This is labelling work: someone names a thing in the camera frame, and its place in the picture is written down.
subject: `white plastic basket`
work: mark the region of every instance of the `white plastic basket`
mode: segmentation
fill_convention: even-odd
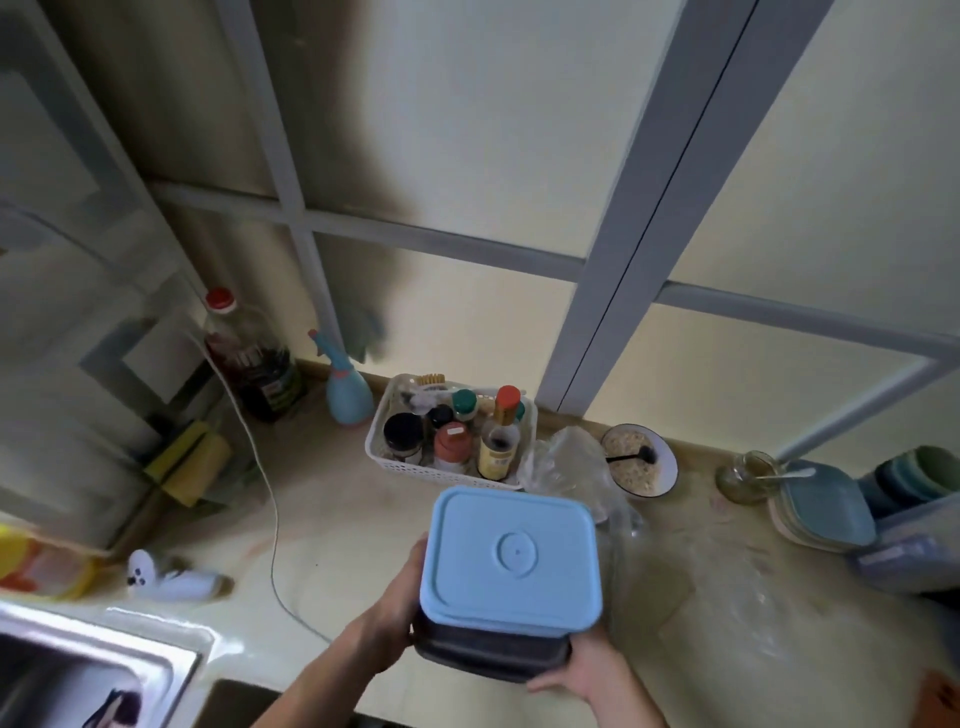
[[[469,467],[466,474],[446,473],[429,467],[429,463],[424,465],[411,465],[399,460],[395,460],[387,442],[383,439],[383,425],[387,420],[398,412],[409,412],[400,398],[400,385],[404,381],[410,381],[412,375],[397,375],[390,380],[383,398],[376,408],[376,414],[373,416],[373,422],[370,425],[370,432],[367,433],[367,442],[364,449],[367,455],[375,461],[381,468],[394,471],[396,473],[405,473],[413,477],[423,478],[424,480],[434,480],[440,483],[449,483],[451,485],[472,485],[477,488],[504,488],[509,491],[517,491],[520,486],[516,482],[516,469],[520,464],[520,458],[530,447],[531,443],[537,439],[537,406],[527,397],[521,397],[524,411],[523,419],[520,421],[520,445],[516,449],[516,457],[510,466],[510,472],[502,482],[494,482],[485,477],[481,477],[477,472],[477,451],[479,444],[477,438],[474,438],[473,455],[470,457]],[[472,389],[477,395],[486,397],[496,396],[496,387],[471,387],[468,384],[458,384],[449,381],[446,383],[448,389]]]

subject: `green lid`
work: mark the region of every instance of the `green lid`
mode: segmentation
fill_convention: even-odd
[[[458,415],[468,415],[477,407],[477,396],[469,389],[458,389],[453,393],[453,411]]]

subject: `power cord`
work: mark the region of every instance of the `power cord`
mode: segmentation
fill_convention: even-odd
[[[207,350],[204,343],[198,341],[195,336],[190,335],[190,338],[193,339],[194,343],[200,348],[201,353],[204,355],[204,359],[206,359],[207,363],[209,363],[210,367],[212,367],[214,373],[216,373],[217,377],[220,379],[220,382],[224,385],[224,389],[227,390],[227,396],[230,398],[230,403],[233,405],[233,410],[237,413],[237,418],[240,420],[240,424],[243,426],[244,431],[247,433],[247,438],[250,440],[250,445],[253,449],[253,460],[256,461],[256,467],[260,469],[260,474],[263,475],[264,485],[267,486],[267,493],[270,494],[270,502],[274,506],[274,546],[270,554],[270,588],[274,591],[274,599],[276,599],[276,603],[280,605],[280,609],[290,616],[290,619],[303,627],[303,629],[307,630],[308,632],[312,632],[321,640],[327,644],[330,644],[333,641],[320,630],[307,624],[306,621],[304,621],[299,615],[294,614],[287,607],[287,605],[283,603],[283,599],[280,598],[280,594],[276,590],[274,571],[276,568],[276,547],[280,541],[280,509],[276,505],[274,487],[270,484],[270,478],[267,477],[267,471],[264,469],[263,463],[260,461],[260,452],[256,448],[256,440],[253,439],[253,433],[250,430],[250,426],[247,425],[247,421],[244,419],[243,412],[240,410],[240,404],[233,395],[230,385],[227,383],[227,378],[224,376],[224,373],[220,371],[220,368],[217,366],[216,362],[213,361],[213,357],[210,356],[210,352]]]

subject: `spoon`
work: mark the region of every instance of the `spoon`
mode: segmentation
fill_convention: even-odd
[[[791,471],[783,475],[758,475],[754,480],[783,480],[788,477],[810,477],[817,472],[816,468],[803,468],[798,471]]]
[[[654,452],[653,448],[647,445],[644,445],[642,448],[640,448],[640,452],[635,452],[633,455],[616,455],[615,457],[608,457],[607,462],[618,463],[621,460],[633,460],[635,457],[638,457],[647,465],[657,464],[657,454]]]

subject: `blue spray bottle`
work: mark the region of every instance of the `blue spray bottle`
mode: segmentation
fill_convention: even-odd
[[[330,357],[330,379],[326,381],[326,405],[340,425],[360,425],[373,416],[373,392],[360,373],[353,369],[347,355],[319,331],[307,335],[317,345],[317,354]]]

